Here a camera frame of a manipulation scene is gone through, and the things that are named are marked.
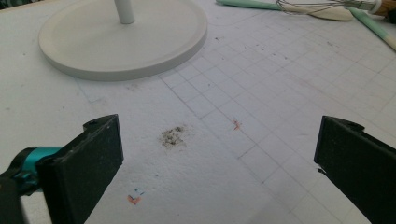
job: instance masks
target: white disc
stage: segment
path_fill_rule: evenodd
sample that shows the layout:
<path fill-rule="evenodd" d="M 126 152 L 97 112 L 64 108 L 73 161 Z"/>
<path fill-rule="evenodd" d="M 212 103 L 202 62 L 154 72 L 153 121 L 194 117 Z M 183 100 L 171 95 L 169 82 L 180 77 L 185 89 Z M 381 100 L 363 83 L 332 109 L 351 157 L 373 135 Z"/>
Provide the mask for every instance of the white disc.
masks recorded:
<path fill-rule="evenodd" d="M 84 0 L 51 17 L 39 45 L 73 77 L 118 81 L 186 62 L 204 44 L 205 13 L 190 0 L 131 0 L 135 22 L 121 24 L 114 1 Z"/>

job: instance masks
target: red mark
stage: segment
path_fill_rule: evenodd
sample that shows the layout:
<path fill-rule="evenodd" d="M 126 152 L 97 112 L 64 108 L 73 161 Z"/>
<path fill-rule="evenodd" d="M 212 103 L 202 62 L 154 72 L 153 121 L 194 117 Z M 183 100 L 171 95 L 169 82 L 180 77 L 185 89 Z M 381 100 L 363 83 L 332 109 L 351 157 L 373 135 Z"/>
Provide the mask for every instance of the red mark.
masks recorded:
<path fill-rule="evenodd" d="M 140 197 L 134 198 L 131 195 L 128 195 L 128 201 L 134 205 L 137 205 L 140 200 L 142 200 Z"/>
<path fill-rule="evenodd" d="M 238 120 L 233 119 L 233 124 L 235 125 L 234 130 L 239 130 L 241 128 L 242 123 L 239 123 Z"/>

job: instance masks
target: table surface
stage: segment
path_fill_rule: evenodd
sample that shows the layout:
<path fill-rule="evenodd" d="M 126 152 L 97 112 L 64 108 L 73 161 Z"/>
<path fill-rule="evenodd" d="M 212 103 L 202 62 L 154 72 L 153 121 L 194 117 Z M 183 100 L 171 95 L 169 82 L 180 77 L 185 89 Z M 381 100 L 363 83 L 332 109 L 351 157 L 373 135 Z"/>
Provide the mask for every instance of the table surface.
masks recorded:
<path fill-rule="evenodd" d="M 64 146 L 119 114 L 125 160 L 87 223 L 369 223 L 313 163 L 323 115 L 396 147 L 396 53 L 366 27 L 194 0 L 209 26 L 193 58 L 94 82 L 54 69 L 37 42 L 75 2 L 0 12 L 1 171 L 26 147 Z M 166 148 L 178 126 L 183 144 Z M 22 200 L 32 223 L 50 223 L 41 193 Z"/>

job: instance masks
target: brown object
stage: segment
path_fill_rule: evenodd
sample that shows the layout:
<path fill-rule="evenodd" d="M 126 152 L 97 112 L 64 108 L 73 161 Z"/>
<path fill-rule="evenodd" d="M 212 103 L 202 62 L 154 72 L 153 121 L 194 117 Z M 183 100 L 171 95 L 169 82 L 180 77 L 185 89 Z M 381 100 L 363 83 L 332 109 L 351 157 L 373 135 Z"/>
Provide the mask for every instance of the brown object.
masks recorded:
<path fill-rule="evenodd" d="M 396 9 L 396 0 L 382 0 L 381 7 L 374 14 L 377 16 L 387 17 L 388 12 Z"/>

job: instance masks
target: pile of crumbs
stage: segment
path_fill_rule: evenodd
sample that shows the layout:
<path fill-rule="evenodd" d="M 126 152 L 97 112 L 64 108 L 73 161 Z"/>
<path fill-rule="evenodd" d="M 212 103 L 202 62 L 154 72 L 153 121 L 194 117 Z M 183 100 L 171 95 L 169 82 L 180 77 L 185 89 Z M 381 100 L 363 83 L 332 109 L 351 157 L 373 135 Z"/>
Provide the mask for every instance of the pile of crumbs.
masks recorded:
<path fill-rule="evenodd" d="M 163 145 L 166 148 L 176 147 L 177 145 L 183 144 L 181 134 L 185 131 L 185 127 L 178 126 L 166 132 L 163 132 L 163 138 L 161 139 Z"/>

